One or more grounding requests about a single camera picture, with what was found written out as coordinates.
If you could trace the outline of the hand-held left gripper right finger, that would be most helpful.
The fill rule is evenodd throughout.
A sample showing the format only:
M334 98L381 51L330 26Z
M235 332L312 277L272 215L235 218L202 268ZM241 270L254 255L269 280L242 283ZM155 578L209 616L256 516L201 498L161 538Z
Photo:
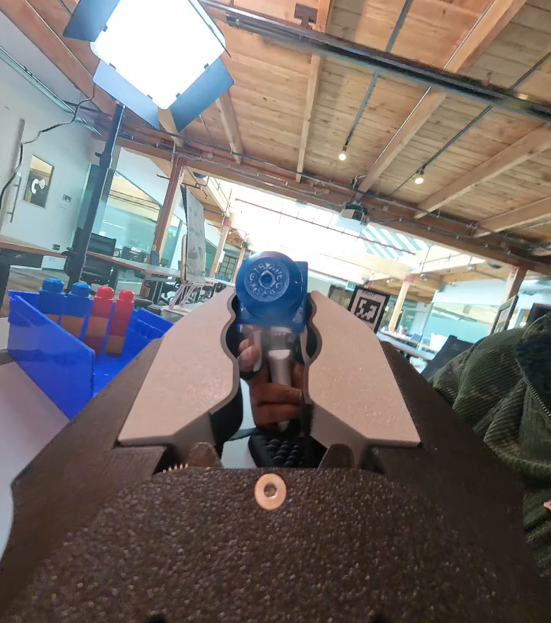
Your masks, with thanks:
M306 364L310 435L325 447L417 447L421 440L379 338L319 292L310 293L317 350Z

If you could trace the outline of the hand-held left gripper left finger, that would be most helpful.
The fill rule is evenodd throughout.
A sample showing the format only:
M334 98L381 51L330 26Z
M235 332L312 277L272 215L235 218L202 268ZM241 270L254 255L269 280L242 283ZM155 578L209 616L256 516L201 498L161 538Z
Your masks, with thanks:
M234 300L228 287L164 334L118 434L122 446L222 448L239 430L239 366L226 342L237 328Z

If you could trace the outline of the blue mega block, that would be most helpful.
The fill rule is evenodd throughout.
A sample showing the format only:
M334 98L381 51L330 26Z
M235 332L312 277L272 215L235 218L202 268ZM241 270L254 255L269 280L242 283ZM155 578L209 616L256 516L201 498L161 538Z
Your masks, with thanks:
M306 324L308 263L275 251L244 260L235 279L239 325L288 330L301 335Z

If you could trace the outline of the cluster of block towers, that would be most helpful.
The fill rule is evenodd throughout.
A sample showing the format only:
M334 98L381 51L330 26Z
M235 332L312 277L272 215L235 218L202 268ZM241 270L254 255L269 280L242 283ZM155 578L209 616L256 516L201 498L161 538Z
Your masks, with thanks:
M64 293L64 282L46 278L38 292L38 310L94 351L119 356L123 353L134 311L135 295L100 286L94 295L84 282L72 284Z

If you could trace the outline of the blue plastic bin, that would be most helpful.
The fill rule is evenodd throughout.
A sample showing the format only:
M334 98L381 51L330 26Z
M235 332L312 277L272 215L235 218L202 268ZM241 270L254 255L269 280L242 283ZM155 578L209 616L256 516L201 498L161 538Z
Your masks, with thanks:
M10 290L7 351L69 419L173 323L145 309L131 315L122 354L95 352L37 308L38 293Z

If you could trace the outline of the black white tag sign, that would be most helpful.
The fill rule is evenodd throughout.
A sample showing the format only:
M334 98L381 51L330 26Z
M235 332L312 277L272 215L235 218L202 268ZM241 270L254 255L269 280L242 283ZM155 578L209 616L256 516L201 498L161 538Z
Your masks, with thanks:
M489 335L493 335L495 333L503 332L508 329L511 318L513 317L514 309L518 302L518 294L513 295L504 301L497 310L497 316L492 325L492 329Z
M356 285L349 300L348 311L377 334L389 299L389 293Z

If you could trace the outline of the white document stand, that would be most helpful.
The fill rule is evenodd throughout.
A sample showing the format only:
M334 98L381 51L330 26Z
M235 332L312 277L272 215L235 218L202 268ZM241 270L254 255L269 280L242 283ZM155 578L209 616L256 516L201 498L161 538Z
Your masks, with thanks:
M168 310L185 305L193 292L206 284L206 238L203 205L181 187L182 206L186 216L186 232L181 239L180 285L170 298Z

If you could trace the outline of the black office chair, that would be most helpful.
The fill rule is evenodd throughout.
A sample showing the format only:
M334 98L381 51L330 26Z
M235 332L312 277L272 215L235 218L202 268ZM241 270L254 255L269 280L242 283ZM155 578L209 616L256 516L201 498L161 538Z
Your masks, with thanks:
M111 262L101 259L97 255L113 258L116 246L115 238L107 238L100 234L90 235L89 246L85 257L80 281L86 284L116 287L118 280L118 269Z

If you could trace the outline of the ceiling projector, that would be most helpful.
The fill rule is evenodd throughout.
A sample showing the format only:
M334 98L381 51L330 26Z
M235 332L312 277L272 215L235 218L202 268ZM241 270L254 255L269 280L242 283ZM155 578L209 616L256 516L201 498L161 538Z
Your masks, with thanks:
M365 227L370 222L368 208L359 202L346 203L339 216L341 227Z

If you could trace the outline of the black light stand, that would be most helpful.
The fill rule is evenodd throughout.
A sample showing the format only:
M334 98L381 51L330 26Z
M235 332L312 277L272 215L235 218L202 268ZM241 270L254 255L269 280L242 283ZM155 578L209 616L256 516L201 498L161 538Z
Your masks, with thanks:
M80 281L82 271L85 264L85 257L89 246L93 224L97 215L98 208L100 206L100 200L106 185L109 170L111 168L113 152L115 149L116 139L118 132L122 124L122 118L124 115L124 104L116 102L115 112L111 121L110 129L108 132L108 138L105 143L105 148L99 156L98 170L93 182L92 193L90 202L85 214L85 221L81 228L81 234L76 238L76 241L70 251L67 258L67 275L69 281L66 286L66 292L69 292L73 284Z

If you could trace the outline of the studio light panel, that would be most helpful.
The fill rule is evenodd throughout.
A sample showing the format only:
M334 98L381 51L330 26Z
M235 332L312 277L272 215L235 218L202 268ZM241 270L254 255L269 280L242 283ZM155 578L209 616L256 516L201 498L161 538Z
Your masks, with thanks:
M63 36L89 43L94 84L154 128L167 110L182 132L234 83L198 1L80 1Z

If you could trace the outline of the wall icon panel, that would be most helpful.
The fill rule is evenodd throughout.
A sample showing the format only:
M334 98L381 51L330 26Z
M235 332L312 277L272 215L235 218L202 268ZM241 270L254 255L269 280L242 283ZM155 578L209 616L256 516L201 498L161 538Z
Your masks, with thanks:
M30 167L26 176L22 200L33 206L45 209L53 173L54 166L51 163L33 154L30 158Z

